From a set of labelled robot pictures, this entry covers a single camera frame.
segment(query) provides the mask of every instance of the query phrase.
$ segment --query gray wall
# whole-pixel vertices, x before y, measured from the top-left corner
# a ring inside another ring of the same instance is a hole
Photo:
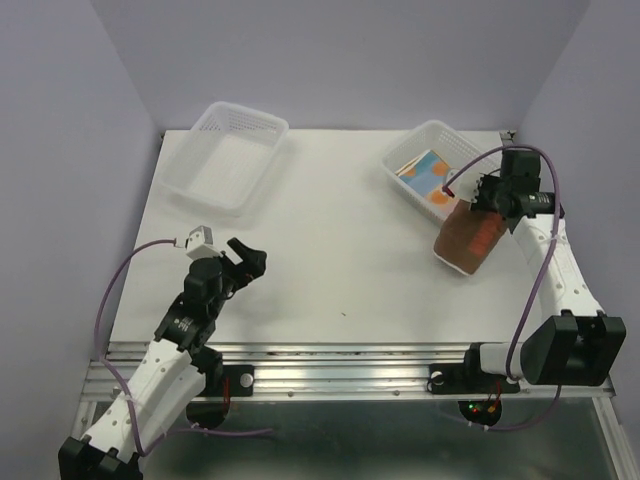
[[[162,128],[216,99],[293,127],[515,127],[588,4],[91,1]]]
[[[156,129],[86,0],[0,2],[0,476],[57,478]]]
[[[628,338],[616,406],[640,453],[640,3],[593,0],[531,106],[520,139],[555,160],[567,228],[585,277]]]

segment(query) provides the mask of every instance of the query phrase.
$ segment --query tabletop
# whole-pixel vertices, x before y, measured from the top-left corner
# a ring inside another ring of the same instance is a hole
[[[237,236],[268,253],[263,278],[226,303],[213,343],[508,341],[532,279],[505,235],[463,277],[432,254],[439,227],[393,191],[382,153],[402,131],[291,130],[246,213],[228,217],[165,190],[158,171],[184,131],[168,131],[136,245],[208,225],[220,248]],[[463,132],[481,150],[498,132]],[[111,342],[152,338],[182,290],[184,251],[134,258]],[[526,338],[541,322],[536,304]]]

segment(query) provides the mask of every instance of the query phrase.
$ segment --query empty white basket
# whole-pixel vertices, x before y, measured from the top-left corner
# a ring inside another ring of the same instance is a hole
[[[451,168],[462,168],[483,152],[445,123],[430,120],[404,135],[383,155],[382,167],[394,189],[437,223],[442,223],[446,214],[430,205],[396,175],[398,169],[425,150],[435,151]],[[491,155],[471,170],[489,173],[500,167],[500,161],[499,156]]]
[[[160,176],[172,191],[239,215],[271,164],[289,124],[226,102],[211,105]]]

